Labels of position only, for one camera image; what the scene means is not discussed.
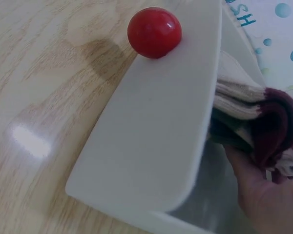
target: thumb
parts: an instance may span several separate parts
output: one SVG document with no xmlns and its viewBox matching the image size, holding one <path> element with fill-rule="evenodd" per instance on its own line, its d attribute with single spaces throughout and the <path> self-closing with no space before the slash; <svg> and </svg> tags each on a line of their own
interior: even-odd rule
<svg viewBox="0 0 293 234">
<path fill-rule="evenodd" d="M 242 190 L 247 190 L 258 184 L 258 182 L 266 181 L 265 172 L 258 169 L 246 153 L 231 146 L 224 146 L 224 148 L 237 178 L 238 185 Z"/>
</svg>

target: blue letter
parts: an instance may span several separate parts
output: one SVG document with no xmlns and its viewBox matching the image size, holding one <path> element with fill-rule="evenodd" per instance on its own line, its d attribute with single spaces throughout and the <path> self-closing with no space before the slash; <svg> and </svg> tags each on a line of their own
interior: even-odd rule
<svg viewBox="0 0 293 234">
<path fill-rule="evenodd" d="M 233 11 L 234 15 L 237 16 L 237 15 L 240 14 L 241 7 L 243 7 L 243 9 L 242 9 L 243 11 L 245 11 L 245 12 L 248 12 L 249 11 L 248 7 L 246 5 L 244 5 L 244 4 L 238 5 L 238 9 L 237 10 L 235 10 L 232 6 L 230 7 L 230 9 Z"/>
<path fill-rule="evenodd" d="M 246 26 L 246 25 L 249 25 L 251 23 L 255 23 L 256 20 L 251 20 L 251 21 L 248 21 L 248 17 L 252 16 L 253 14 L 248 14 L 248 15 L 245 15 L 245 16 L 242 16 L 242 17 L 237 17 L 237 20 L 245 20 L 245 23 L 241 24 L 241 26 Z"/>
</svg>

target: wood grain surface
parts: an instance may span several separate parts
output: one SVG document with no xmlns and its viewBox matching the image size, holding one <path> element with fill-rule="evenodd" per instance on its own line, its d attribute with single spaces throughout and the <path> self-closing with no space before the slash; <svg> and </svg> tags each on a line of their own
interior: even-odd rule
<svg viewBox="0 0 293 234">
<path fill-rule="evenodd" d="M 0 234 L 145 233 L 64 187 L 136 56 L 130 18 L 176 2 L 0 0 Z"/>
</svg>

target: hand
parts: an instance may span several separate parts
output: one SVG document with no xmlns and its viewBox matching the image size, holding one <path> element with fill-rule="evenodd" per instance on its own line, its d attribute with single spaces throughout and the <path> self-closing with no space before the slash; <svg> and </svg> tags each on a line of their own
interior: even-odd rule
<svg viewBox="0 0 293 234">
<path fill-rule="evenodd" d="M 293 234 L 293 180 L 273 174 L 273 182 L 243 152 L 225 147 L 238 182 L 238 201 L 260 234 Z"/>
</svg>

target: folded towel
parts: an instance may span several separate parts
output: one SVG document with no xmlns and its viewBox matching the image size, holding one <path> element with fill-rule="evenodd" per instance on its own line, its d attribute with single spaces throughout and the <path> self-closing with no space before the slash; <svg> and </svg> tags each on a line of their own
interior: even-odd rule
<svg viewBox="0 0 293 234">
<path fill-rule="evenodd" d="M 261 169 L 293 176 L 293 99 L 255 83 L 223 51 L 208 137 L 245 151 Z"/>
</svg>

